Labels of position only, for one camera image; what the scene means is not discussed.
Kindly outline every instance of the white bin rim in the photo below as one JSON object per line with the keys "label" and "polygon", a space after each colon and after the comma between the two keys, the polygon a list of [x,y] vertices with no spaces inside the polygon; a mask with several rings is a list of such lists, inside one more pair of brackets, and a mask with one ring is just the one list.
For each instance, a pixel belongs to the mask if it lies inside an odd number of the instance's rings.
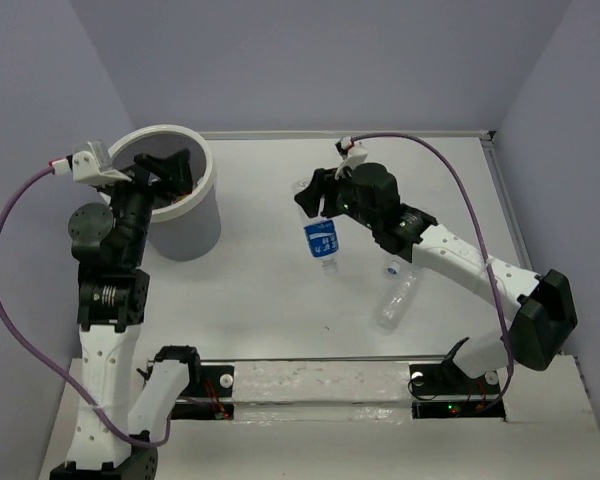
{"label": "white bin rim", "polygon": [[[151,223],[166,222],[184,215],[204,199],[216,182],[216,168],[213,162],[209,144],[199,133],[179,125],[152,125],[150,127],[141,128],[131,132],[111,146],[109,149],[109,156],[112,159],[115,159],[115,156],[127,145],[146,137],[164,134],[182,135],[183,137],[189,137],[195,140],[200,147],[202,147],[207,164],[204,170],[204,175],[198,181],[198,184],[196,185],[196,188],[193,189],[193,192],[172,205],[168,205],[163,208],[156,208],[151,216]],[[101,195],[102,198],[104,198],[108,203],[110,200],[109,196],[104,194]]]}

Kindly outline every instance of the blue label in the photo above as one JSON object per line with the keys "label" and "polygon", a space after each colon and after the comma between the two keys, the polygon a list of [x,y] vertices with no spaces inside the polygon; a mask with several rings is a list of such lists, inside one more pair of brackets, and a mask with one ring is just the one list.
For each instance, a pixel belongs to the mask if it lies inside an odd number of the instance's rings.
{"label": "blue label", "polygon": [[338,235],[333,220],[308,225],[304,227],[304,233],[314,257],[320,258],[338,251]]}

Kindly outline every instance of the clear plastic bottle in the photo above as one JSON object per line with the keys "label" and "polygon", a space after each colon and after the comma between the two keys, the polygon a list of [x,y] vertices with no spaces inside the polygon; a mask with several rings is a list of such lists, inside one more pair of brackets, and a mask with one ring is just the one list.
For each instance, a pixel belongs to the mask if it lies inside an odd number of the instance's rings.
{"label": "clear plastic bottle", "polygon": [[393,260],[387,272],[394,278],[373,312],[372,326],[380,333],[390,335],[400,325],[417,293],[422,269]]}
{"label": "clear plastic bottle", "polygon": [[[292,185],[294,195],[304,190],[310,182],[310,178],[295,182]],[[298,211],[311,255],[322,263],[322,269],[326,275],[338,273],[336,257],[339,244],[335,223],[331,219],[320,216],[309,218],[300,207],[298,207]]]}

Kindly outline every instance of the gray bin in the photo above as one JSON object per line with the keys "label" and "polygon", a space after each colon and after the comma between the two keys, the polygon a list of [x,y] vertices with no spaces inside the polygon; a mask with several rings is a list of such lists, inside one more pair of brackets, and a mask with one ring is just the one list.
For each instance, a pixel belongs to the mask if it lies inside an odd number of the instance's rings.
{"label": "gray bin", "polygon": [[188,128],[156,125],[124,136],[109,149],[113,166],[123,168],[131,165],[139,153],[167,157],[183,148],[191,152],[189,164],[196,186],[173,205],[153,211],[148,236],[158,253],[177,261],[201,257],[220,238],[216,170],[209,145]]}

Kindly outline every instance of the wall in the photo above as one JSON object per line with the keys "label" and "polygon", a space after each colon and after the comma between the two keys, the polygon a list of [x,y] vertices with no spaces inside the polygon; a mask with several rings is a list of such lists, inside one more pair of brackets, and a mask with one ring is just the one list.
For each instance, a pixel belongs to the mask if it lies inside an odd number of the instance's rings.
{"label": "wall", "polygon": [[[114,141],[130,119],[69,3],[0,1],[0,210],[49,159],[85,139]],[[91,198],[44,179],[0,246],[0,291],[32,341],[68,365],[77,345],[76,264],[66,225]],[[63,383],[0,324],[0,480],[38,478]]]}
{"label": "wall", "polygon": [[493,129],[569,0],[73,0],[139,126]]}
{"label": "wall", "polygon": [[600,0],[574,0],[496,148],[532,262],[569,275],[579,355],[600,424]]}

